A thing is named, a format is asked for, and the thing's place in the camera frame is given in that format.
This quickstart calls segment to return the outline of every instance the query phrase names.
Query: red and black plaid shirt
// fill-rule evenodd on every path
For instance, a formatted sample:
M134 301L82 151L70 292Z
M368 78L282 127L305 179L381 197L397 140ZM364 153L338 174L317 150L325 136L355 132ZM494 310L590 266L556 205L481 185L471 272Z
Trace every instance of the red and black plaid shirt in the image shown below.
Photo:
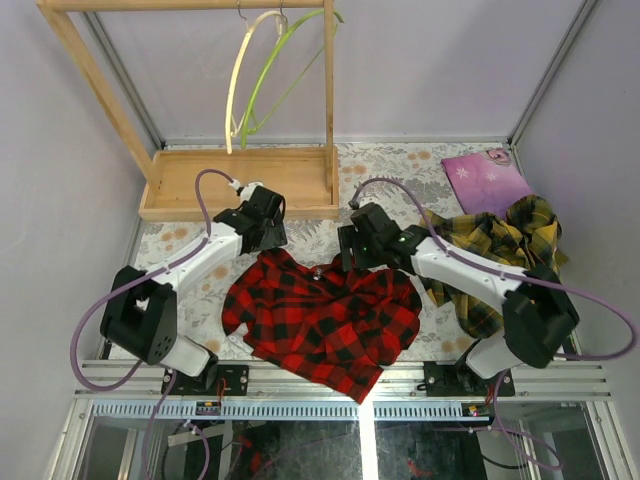
M343 272L339 256L319 268L261 253L229 290L222 325L229 335L246 323L253 355L362 403L418 334L422 302L397 270Z

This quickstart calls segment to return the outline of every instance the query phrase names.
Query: yellow plaid fabric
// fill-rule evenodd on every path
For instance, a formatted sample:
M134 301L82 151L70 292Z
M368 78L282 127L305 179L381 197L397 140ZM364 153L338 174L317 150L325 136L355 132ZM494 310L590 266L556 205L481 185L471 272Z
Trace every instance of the yellow plaid fabric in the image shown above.
M455 246L499 263L531 269L539 263L558 271L556 245L560 224L549 203L529 195L507 210L504 221L492 213L445 219L427 210L439 235ZM478 299L449 285L423 280L437 306L452 301L460 327L475 338L487 338L502 329L502 315Z

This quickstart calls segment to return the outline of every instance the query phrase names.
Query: glass panel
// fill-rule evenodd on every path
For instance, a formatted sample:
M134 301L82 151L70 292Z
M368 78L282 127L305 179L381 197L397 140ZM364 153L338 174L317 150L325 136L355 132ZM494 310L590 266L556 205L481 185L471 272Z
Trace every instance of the glass panel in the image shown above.
M150 433L145 432L146 424L96 418L79 478L144 479L145 434L151 435L147 456L154 480L198 478L205 462L200 437L184 428L183 421L158 420ZM362 478L357 421L205 420L197 425L206 433L211 451L206 479Z
M469 434L442 431L460 423L376 422L380 480L418 478L456 480L604 480L580 404L507 404L501 406L505 427L530 433L556 449L564 462L560 472L526 461L498 431ZM522 436L513 440L538 461L556 465L543 447Z

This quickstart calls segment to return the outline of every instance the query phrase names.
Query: purple folded cloth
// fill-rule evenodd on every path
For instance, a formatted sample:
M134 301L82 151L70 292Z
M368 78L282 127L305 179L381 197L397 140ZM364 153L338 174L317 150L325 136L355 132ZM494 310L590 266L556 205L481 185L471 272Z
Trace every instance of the purple folded cloth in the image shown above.
M511 205L533 193L504 148L445 158L442 166L465 213L504 219Z

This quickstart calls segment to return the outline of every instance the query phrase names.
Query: floral tablecloth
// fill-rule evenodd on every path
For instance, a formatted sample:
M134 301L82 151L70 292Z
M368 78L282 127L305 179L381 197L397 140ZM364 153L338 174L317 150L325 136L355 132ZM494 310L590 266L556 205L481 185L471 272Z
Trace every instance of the floral tablecloth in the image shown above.
M289 244L286 250L306 266L328 263L338 253L336 228L348 222L347 202L357 185L371 177L401 180L431 210L445 216L462 214L462 209L440 165L443 158L499 147L499 144L339 144L340 219L285 221ZM391 184L368 186L363 196L375 199L401 228L419 222L409 198ZM145 268L161 261L191 241L204 229L203 223L151 223L143 226L135 266ZM202 343L224 360L248 360L251 348L236 332L226 337L220 322L222 304L229 287L255 261L243 255L219 267L189 292L178 306L178 331ZM453 305L436 308L422 284L414 279L422 295L420 333L399 361L454 360L472 340L458 326ZM130 358L122 349L111 350L110 358Z

